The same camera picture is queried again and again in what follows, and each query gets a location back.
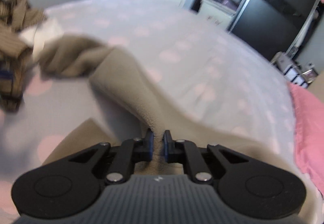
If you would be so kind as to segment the beige fleece hooded jacket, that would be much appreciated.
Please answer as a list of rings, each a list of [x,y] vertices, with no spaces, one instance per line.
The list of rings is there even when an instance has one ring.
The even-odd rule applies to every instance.
[[[154,133],[153,163],[140,173],[174,173],[162,160],[166,130],[199,147],[218,143],[299,174],[295,163],[295,114],[288,82],[270,66],[258,68],[257,81],[246,69],[215,81],[207,69],[218,57],[211,50],[204,65],[192,56],[184,66],[160,66],[161,78],[144,66],[149,53],[130,54],[117,46],[81,35],[64,35],[45,44],[38,56],[41,71],[60,78],[89,77],[90,86],[133,114]]]

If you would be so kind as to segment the pink pillow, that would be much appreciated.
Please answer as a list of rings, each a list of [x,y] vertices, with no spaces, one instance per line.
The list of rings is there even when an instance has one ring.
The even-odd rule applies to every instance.
[[[295,163],[323,193],[323,103],[301,86],[288,87],[295,114]]]

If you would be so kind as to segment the polka dot bed sheet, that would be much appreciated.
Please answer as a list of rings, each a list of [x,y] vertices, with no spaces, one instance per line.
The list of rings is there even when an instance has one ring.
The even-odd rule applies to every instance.
[[[65,33],[128,50],[190,119],[258,140],[280,155],[312,197],[302,216],[323,223],[322,195],[294,162],[295,115],[287,80],[250,46],[166,0],[80,0],[46,12]],[[29,68],[18,112],[1,113],[1,223],[18,217],[13,182],[40,166],[89,118],[119,140],[141,132],[133,115],[96,94],[86,78],[56,79],[41,75],[36,65]]]

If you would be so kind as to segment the white bedside table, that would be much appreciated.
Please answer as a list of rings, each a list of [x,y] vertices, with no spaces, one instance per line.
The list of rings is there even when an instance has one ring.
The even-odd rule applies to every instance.
[[[276,53],[270,63],[275,66],[289,82],[303,88],[308,88],[318,76],[314,68],[302,70],[299,64],[283,52]]]

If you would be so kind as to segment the brown ribbed knit garment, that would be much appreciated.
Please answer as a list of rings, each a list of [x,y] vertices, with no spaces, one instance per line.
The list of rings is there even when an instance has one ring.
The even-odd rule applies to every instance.
[[[19,109],[28,61],[33,48],[19,38],[28,27],[47,19],[42,9],[33,8],[29,0],[1,0],[1,108]]]

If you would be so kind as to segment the white storage box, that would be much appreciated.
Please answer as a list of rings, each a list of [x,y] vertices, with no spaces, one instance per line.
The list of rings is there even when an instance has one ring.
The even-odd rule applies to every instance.
[[[223,30],[229,27],[235,13],[234,10],[215,0],[201,0],[198,11],[199,16],[219,26]]]

